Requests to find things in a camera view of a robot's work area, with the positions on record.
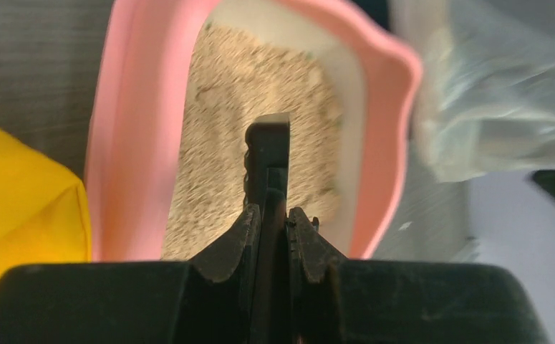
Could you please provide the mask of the black litter scoop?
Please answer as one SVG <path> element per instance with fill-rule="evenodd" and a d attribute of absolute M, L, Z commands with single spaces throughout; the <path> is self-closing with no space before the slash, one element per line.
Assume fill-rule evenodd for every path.
<path fill-rule="evenodd" d="M 291 343 L 289 253 L 285 231 L 288 113 L 262 115 L 246 129 L 245 201 L 259 207 L 250 343 Z"/>

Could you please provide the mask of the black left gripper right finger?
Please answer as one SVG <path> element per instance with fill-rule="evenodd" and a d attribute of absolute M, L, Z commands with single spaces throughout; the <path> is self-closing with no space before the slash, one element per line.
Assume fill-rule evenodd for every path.
<path fill-rule="evenodd" d="M 289 213 L 294 343 L 547 343 L 521 283 L 494 265 L 346 258 Z"/>

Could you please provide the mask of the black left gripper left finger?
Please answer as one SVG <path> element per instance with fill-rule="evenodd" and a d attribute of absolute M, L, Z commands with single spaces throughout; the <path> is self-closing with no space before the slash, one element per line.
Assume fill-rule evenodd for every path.
<path fill-rule="evenodd" d="M 246 343 L 259 228 L 250 204 L 184 262 L 14 267 L 0 277 L 0 343 Z"/>

